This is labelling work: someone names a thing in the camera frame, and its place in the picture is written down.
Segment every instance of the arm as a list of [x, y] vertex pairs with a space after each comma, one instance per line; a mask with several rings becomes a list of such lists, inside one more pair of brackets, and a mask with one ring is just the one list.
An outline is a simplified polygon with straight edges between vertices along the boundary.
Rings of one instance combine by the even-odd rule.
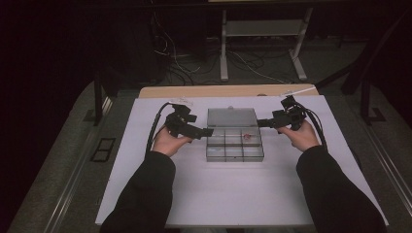
[[172, 206], [176, 167], [170, 156], [190, 138], [174, 138], [163, 128], [154, 148], [130, 178], [100, 232], [162, 232]]
[[315, 226], [320, 233], [386, 232], [379, 211], [342, 172], [337, 162], [319, 146], [309, 122], [297, 131], [279, 128], [292, 145], [303, 151], [296, 170]]

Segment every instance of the white tabletop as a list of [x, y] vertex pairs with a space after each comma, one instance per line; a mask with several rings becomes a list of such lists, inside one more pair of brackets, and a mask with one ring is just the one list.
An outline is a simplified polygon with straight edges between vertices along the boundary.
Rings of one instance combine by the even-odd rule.
[[[348, 178], [381, 211], [356, 160], [327, 105], [324, 96], [295, 96], [297, 102], [314, 111], [324, 127], [328, 149]], [[282, 110], [284, 97], [200, 97], [193, 103], [193, 125], [207, 127], [209, 108], [254, 108], [257, 118], [272, 118]], [[144, 159], [146, 143], [155, 114], [170, 99], [136, 99], [126, 126], [116, 162], [96, 219], [101, 224], [114, 209], [127, 181]], [[173, 112], [166, 107], [159, 125]], [[173, 184], [173, 205], [166, 226], [298, 226], [313, 224], [295, 171], [301, 152], [285, 135], [274, 129], [260, 129], [262, 162], [207, 162], [206, 139], [182, 147], [172, 159], [177, 172]]]

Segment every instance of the black long-sleeve shirt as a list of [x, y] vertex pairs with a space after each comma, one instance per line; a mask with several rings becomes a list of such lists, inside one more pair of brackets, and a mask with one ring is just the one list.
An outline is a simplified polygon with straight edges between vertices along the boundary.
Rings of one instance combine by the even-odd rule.
[[[319, 233], [386, 232], [376, 207], [322, 147], [304, 152], [296, 170]], [[162, 232], [172, 205], [175, 172], [168, 156], [151, 151], [120, 194], [101, 232]]]

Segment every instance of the clear plastic organizer box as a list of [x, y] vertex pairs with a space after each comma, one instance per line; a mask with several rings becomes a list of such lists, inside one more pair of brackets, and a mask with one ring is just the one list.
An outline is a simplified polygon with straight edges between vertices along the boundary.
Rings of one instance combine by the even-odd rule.
[[254, 109], [209, 109], [208, 162], [261, 162], [263, 147]]

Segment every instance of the gray carpet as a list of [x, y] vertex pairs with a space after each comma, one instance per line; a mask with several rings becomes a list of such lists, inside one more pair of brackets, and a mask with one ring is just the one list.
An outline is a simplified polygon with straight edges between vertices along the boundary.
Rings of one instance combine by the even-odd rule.
[[[190, 56], [182, 56], [178, 59], [180, 65], [192, 71], [198, 69], [196, 72], [189, 74], [189, 77], [168, 72], [159, 85], [183, 85], [184, 83], [189, 85], [190, 79], [194, 84], [278, 83], [251, 72], [241, 64], [236, 54], [241, 55], [243, 59], [253, 60], [254, 63], [250, 65], [263, 65], [257, 70], [265, 76], [284, 82], [302, 83], [296, 77], [292, 62], [287, 56], [292, 41], [275, 39], [269, 48], [267, 43], [264, 46], [258, 40], [232, 42], [230, 49], [236, 53], [229, 58], [231, 61], [228, 62], [227, 83], [220, 82], [219, 60], [217, 60], [219, 45], [214, 41], [210, 44], [211, 55], [207, 62]], [[299, 57], [309, 78], [307, 83], [316, 83], [351, 63], [358, 57], [364, 46], [364, 44], [351, 43], [343, 44], [339, 49], [336, 45], [336, 39], [313, 40], [305, 43]], [[182, 73], [179, 72], [178, 66], [174, 65], [174, 67], [175, 72]], [[360, 94], [357, 92], [352, 96], [342, 95], [339, 88], [343, 82], [344, 78], [337, 80], [320, 89], [320, 93], [326, 96], [348, 145], [360, 159], [366, 180], [389, 221], [389, 232], [411, 232], [411, 215], [406, 211], [385, 173], [365, 128], [371, 127], [376, 133], [396, 168], [409, 184], [412, 183], [412, 171], [408, 169], [412, 151], [411, 129], [382, 93], [375, 88], [371, 93], [371, 107], [378, 108], [387, 121], [365, 126], [359, 117]], [[93, 109], [92, 85], [85, 89], [55, 141], [47, 162], [21, 206], [10, 232], [44, 232], [45, 229], [48, 232], [98, 232], [99, 227], [94, 224], [94, 220], [116, 158], [128, 114], [137, 95], [138, 91], [121, 91], [118, 98], [113, 99], [112, 108], [99, 126], [92, 126], [92, 122], [84, 121], [87, 111]], [[85, 142], [90, 138], [93, 138], [93, 143], [86, 145]], [[91, 162], [89, 159], [101, 138], [116, 138], [110, 158], [104, 163]], [[77, 163], [82, 163], [83, 166], [76, 182], [67, 183], [73, 172], [79, 171], [75, 170]], [[72, 188], [72, 192], [68, 192], [67, 187]], [[58, 205], [61, 195], [69, 199], [63, 206], [61, 202], [60, 206]], [[56, 206], [62, 212], [60, 217], [53, 214]], [[52, 216], [55, 217], [56, 225], [49, 225], [47, 228]]]

